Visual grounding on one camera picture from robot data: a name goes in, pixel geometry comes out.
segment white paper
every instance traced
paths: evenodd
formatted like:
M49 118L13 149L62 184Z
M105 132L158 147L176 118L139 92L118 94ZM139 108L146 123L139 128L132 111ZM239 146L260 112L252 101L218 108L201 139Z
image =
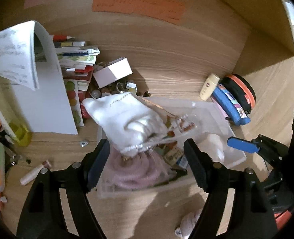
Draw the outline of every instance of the white paper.
M82 46L73 46L73 47L57 47L55 48L57 54L63 53L93 53L94 55L98 55L100 50L96 47L89 46L89 47L82 47Z
M35 33L46 58L46 62L35 64L39 89L33 91L0 77L4 95L30 131L77 134L53 40L40 23L33 23L33 38Z
M22 85L10 85L17 108L32 132L77 134L63 77L49 62L36 63L40 88L31 91Z
M62 68L76 68L76 69L81 69L81 70L85 70L86 66L88 66L88 64L84 64L84 63L80 63L78 61L63 61L60 62L60 66Z
M0 32L0 76L38 89L34 56L35 21L28 21Z

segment wooden desk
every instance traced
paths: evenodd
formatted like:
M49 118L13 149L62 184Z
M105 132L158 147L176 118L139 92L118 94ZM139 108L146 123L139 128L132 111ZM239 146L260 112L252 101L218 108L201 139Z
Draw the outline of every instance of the wooden desk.
M51 34L89 40L101 50L98 62L127 57L133 68L133 79L141 89L147 89L154 96L199 100L199 90L211 72L223 76L236 66L236 70L249 77L259 94L252 123L243 129L236 129L236 135L252 139L259 133L267 132L266 135L274 139L280 134L281 141L290 141L294 98L290 96L292 93L286 93L289 97L282 98L274 91L280 84L283 91L293 89L294 93L294 75L289 74L289 80L284 78L289 72L294 73L294 59L285 60L291 55L288 53L279 60L278 55L286 52L278 44L254 50L268 39L262 35L257 41L257 36L243 18L220 0L185 2L188 9L181 24L176 26L138 15L92 12L92 0L60 0L28 9L23 9L24 0L2 0L0 30L27 20L37 20ZM241 57L244 47L247 56ZM270 51L276 58L268 61ZM259 60L252 60L256 55L261 55ZM264 63L262 72L245 71L247 64L254 68L261 62ZM257 75L268 75L271 82L266 84L266 80L259 79ZM277 114L268 118L266 112L271 114L269 108L281 102L285 107L277 109ZM279 119L286 114L289 117ZM276 130L271 130L274 124L277 124ZM31 184L21 186L19 179L46 159L53 164L53 170L82 160L95 148L96 132L96 124L88 120L77 136L37 133L27 148L20 148L32 159L32 163L30 166L14 166L6 181L4 193L8 203L5 204L3 216L12 232L16 232L22 206L31 188ZM90 144L81 148L79 141L84 138ZM252 167L261 180L266 177L265 167L258 155L247 155L247 161L237 169L244 170L245 167ZM174 229L182 217L202 207L206 196L193 184L158 194L140 192L127 198L104 200L98 199L96 192L92 191L88 199L108 238L174 238ZM69 231L77 233L64 191L61 197ZM229 212L231 204L232 199L229 199L226 205ZM227 224L228 215L224 216L220 231L226 229Z

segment pink coiled cable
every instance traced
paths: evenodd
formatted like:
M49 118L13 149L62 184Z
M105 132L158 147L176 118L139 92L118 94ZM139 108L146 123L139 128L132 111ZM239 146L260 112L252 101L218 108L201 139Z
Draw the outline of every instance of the pink coiled cable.
M140 153L135 157L123 160L121 154L111 147L107 170L110 181L118 187L128 190L143 189L163 182L175 176L168 175L170 167L153 150Z

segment lip balm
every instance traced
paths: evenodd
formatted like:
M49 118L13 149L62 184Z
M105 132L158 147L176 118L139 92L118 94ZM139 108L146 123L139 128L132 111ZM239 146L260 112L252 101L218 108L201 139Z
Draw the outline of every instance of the lip balm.
M199 97L202 100L206 101L215 90L218 82L219 82L219 77L215 75L214 73L210 74L200 91Z
M42 164L40 164L39 166L35 167L33 170L31 170L30 172L28 172L25 176L23 176L20 179L20 183L25 186L26 184L28 184L29 182L31 182L32 180L34 180L38 173L40 172L41 169L43 168L48 168L50 169L52 167L52 165L49 163L48 160L42 162Z

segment red object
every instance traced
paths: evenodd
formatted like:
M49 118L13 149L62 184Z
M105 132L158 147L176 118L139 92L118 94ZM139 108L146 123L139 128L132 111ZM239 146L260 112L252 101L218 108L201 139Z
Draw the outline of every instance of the red object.
M85 99L86 91L78 91L79 101L82 102Z
M286 222L288 222L288 220L291 218L291 212L290 211L286 211L284 212L281 216L279 216L280 213L274 214L274 217L276 218L276 223L277 223L277 228L278 230L280 230Z
M93 69L94 69L93 66L86 66L84 70L82 70L82 69L75 69L75 72L90 72Z
M88 82L90 82L90 80L92 78L92 75L93 75L93 72L94 72L94 68L92 67L92 70L89 71L86 76L63 75L63 79L65 79L65 80L88 81Z
M82 112L82 117L85 119L90 119L90 115L87 113L83 103L81 103L81 112Z
M66 93L67 93L68 99L74 99L76 97L75 91L67 91Z
M65 35L53 35L53 42L62 42L68 41L67 36Z

